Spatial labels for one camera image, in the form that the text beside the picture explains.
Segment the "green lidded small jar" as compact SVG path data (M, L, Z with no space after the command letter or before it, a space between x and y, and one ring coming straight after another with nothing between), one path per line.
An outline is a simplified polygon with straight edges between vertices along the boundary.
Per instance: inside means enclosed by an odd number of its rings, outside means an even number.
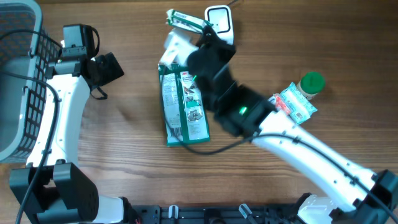
M325 79L319 72L308 72L297 83L296 87L307 100L311 100L324 89Z

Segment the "teal wet wipes pack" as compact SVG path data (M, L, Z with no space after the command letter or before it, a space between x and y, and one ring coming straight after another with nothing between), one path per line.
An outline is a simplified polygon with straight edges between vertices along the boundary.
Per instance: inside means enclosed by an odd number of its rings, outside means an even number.
M289 116L297 123L302 124L311 118L318 110L304 97L292 82L279 94L282 101L290 109Z

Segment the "orange tissue pack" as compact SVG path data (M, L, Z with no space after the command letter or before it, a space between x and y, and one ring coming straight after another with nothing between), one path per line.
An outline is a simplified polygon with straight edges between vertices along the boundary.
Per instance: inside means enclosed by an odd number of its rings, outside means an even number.
M273 94L268 101L272 103L278 111L283 111L285 114L289 115L291 110L289 107L284 103L282 98L278 93Z

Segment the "green white candy bar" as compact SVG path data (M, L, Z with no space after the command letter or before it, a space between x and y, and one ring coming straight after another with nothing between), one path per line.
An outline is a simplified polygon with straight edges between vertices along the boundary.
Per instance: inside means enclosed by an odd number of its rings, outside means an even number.
M201 34L206 26L213 27L213 24L209 21L176 11L175 9L169 9L166 15L168 25L196 34Z

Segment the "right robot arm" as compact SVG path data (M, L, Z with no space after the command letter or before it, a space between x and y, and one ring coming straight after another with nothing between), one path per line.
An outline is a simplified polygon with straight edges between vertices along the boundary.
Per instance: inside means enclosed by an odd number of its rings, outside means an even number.
M187 59L203 106L233 136L279 156L322 191L305 194L294 216L302 223L385 223L395 219L397 176L351 162L277 110L262 95L240 85L228 63L235 47L206 26Z

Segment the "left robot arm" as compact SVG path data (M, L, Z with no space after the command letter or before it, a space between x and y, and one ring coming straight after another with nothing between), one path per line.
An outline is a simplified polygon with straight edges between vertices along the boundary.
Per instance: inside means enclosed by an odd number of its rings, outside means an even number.
M20 204L18 218L31 223L140 223L125 197L107 197L78 166L83 110L93 90L121 77L111 53L99 54L98 31L89 25L63 28L64 45L45 69L47 89L39 135L23 169L10 174Z

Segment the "green glove package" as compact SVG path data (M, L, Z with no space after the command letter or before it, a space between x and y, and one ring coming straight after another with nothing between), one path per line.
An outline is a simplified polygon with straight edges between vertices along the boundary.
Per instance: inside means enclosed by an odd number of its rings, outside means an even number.
M196 76L177 63L158 65L162 109L167 133L166 145L198 144L210 140Z

